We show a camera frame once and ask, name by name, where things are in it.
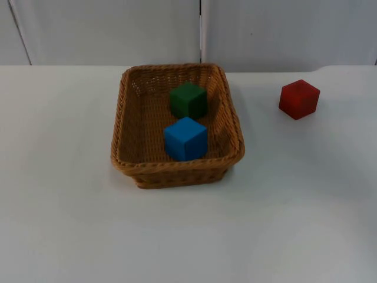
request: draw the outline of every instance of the blue block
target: blue block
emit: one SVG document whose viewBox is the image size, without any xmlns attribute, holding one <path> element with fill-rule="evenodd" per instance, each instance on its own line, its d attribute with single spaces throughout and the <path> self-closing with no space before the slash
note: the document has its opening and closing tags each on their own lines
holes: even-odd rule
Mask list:
<svg viewBox="0 0 377 283">
<path fill-rule="evenodd" d="M 185 117 L 164 129 L 165 151 L 176 161 L 201 158 L 208 151 L 207 128 Z"/>
</svg>

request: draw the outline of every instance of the white table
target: white table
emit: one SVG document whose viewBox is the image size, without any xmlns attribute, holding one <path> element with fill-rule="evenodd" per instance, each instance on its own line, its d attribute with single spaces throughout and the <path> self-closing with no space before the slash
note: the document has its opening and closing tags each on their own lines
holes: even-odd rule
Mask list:
<svg viewBox="0 0 377 283">
<path fill-rule="evenodd" d="M 245 157 L 161 190 L 110 164 L 125 69 L 0 67 L 0 282 L 377 282 L 377 68 L 228 74 Z"/>
</svg>

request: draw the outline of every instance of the basket rim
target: basket rim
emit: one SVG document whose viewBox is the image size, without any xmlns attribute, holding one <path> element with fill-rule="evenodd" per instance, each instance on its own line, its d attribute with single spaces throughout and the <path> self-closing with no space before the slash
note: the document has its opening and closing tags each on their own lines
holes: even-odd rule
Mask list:
<svg viewBox="0 0 377 283">
<path fill-rule="evenodd" d="M 196 159 L 192 161 L 185 162 L 125 162 L 119 158 L 120 152 L 120 139 L 121 139 L 121 129 L 123 128 L 123 117 L 125 110 L 124 96 L 127 92 L 128 78 L 130 74 L 137 70 L 159 70 L 161 68 L 191 68 L 191 67 L 210 67 L 214 71 L 218 71 L 222 83 L 225 87 L 227 103 L 226 107 L 230 108 L 230 113 L 232 115 L 231 127 L 237 133 L 237 144 L 233 144 L 233 152 L 218 158 L 208 158 L 208 159 Z M 184 170 L 207 170 L 207 169 L 221 169 L 228 168 L 235 163 L 237 163 L 245 153 L 244 141 L 242 136 L 242 131 L 240 128 L 239 119 L 237 117 L 232 98 L 230 96 L 229 85 L 225 76 L 224 70 L 216 64 L 213 63 L 185 63 L 185 64 L 164 64 L 164 65 L 141 65 L 135 66 L 127 69 L 121 77 L 120 89 L 118 95 L 117 112 L 115 115 L 114 123 L 114 133 L 113 140 L 111 142 L 111 163 L 115 168 L 122 171 L 124 174 L 129 176 L 134 175 L 144 175 L 152 173 L 161 172 L 172 172 L 172 171 L 184 171 Z"/>
</svg>

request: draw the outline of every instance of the cube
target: cube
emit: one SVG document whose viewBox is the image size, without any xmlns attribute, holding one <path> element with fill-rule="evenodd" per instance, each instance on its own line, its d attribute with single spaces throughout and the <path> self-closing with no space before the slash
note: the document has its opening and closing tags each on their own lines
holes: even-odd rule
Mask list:
<svg viewBox="0 0 377 283">
<path fill-rule="evenodd" d="M 319 93 L 319 89 L 306 81 L 295 81 L 282 88 L 279 108 L 298 120 L 316 111 Z"/>
<path fill-rule="evenodd" d="M 184 83 L 170 91 L 170 110 L 178 119 L 198 119 L 207 113 L 207 91 L 192 83 Z"/>
<path fill-rule="evenodd" d="M 165 151 L 176 161 L 201 158 L 208 151 L 207 128 L 185 117 L 164 129 Z"/>
</svg>

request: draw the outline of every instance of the white wall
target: white wall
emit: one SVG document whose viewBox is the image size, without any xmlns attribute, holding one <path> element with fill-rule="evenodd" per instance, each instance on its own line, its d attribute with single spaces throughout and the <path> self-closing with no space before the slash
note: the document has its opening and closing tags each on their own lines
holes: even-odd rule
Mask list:
<svg viewBox="0 0 377 283">
<path fill-rule="evenodd" d="M 198 62 L 199 0 L 12 0 L 33 64 Z"/>
<path fill-rule="evenodd" d="M 376 0 L 202 0 L 203 61 L 226 71 L 374 64 Z"/>
<path fill-rule="evenodd" d="M 29 65 L 6 0 L 0 0 L 0 65 Z"/>
</svg>

